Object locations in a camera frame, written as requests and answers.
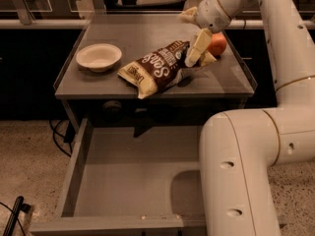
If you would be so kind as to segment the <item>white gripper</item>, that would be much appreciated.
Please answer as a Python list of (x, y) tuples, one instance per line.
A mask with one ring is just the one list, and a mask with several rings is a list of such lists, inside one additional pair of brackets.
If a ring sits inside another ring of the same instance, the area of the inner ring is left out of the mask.
[(226, 29), (231, 18), (222, 8), (219, 0), (202, 0), (198, 7), (191, 7), (182, 11), (177, 19), (181, 23), (193, 24), (201, 29), (194, 33), (186, 53), (185, 65), (193, 67), (198, 64), (201, 67), (213, 62), (213, 55), (208, 51), (213, 33)]

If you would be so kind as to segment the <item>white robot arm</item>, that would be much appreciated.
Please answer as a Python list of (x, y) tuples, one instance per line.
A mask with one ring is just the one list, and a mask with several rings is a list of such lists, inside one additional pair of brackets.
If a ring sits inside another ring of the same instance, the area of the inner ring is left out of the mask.
[(277, 106), (212, 116), (199, 144), (208, 236), (282, 236), (268, 180), (275, 164), (315, 152), (315, 43), (292, 0), (203, 0), (185, 22), (213, 33), (261, 11)]

